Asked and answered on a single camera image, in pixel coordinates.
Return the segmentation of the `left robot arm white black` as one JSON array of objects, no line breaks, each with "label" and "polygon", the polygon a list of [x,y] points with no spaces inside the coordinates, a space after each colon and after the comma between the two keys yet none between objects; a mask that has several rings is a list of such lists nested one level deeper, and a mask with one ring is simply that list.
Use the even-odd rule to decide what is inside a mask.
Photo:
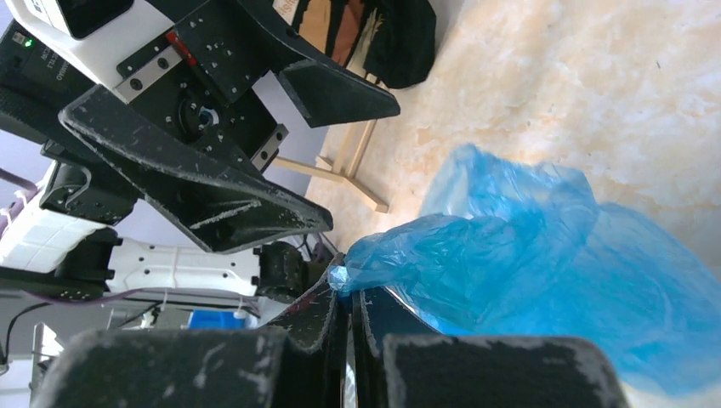
[{"label": "left robot arm white black", "polygon": [[290,303],[314,284],[291,235],[332,215],[264,177],[287,130],[276,76],[313,128],[396,116],[395,97],[266,1],[10,1],[1,128],[52,160],[1,211],[1,284],[92,302],[148,289]]}]

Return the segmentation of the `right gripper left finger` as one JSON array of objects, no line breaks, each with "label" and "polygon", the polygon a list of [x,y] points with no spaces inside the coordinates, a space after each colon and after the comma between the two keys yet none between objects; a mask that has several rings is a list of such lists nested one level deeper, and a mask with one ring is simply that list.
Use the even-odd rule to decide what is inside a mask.
[{"label": "right gripper left finger", "polygon": [[337,407],[345,320],[320,278],[256,329],[88,331],[34,407]]}]

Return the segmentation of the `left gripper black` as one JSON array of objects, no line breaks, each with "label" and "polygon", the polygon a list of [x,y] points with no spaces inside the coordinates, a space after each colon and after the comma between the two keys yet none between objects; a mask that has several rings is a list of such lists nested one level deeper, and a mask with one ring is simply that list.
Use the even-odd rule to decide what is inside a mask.
[{"label": "left gripper black", "polygon": [[328,209],[260,174],[287,136],[253,91],[260,77],[272,72],[312,128],[400,114],[394,95],[322,54],[264,1],[199,3],[116,70],[138,113],[95,86],[60,123],[211,253],[333,227]]}]

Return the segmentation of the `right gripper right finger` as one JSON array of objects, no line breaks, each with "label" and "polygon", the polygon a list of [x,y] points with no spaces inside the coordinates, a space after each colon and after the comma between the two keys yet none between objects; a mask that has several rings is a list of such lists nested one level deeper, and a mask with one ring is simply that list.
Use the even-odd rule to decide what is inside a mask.
[{"label": "right gripper right finger", "polygon": [[447,336],[383,288],[352,296],[359,407],[626,407],[615,370],[577,337]]}]

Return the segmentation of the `blue plastic trash bag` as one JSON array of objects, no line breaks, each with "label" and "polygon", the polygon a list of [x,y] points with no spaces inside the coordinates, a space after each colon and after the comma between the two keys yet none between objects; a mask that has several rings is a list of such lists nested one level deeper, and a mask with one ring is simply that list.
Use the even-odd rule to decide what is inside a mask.
[{"label": "blue plastic trash bag", "polygon": [[359,239],[328,281],[391,288],[447,334],[583,337],[636,389],[720,385],[717,278],[645,215],[598,202],[574,168],[460,146],[419,216]]}]

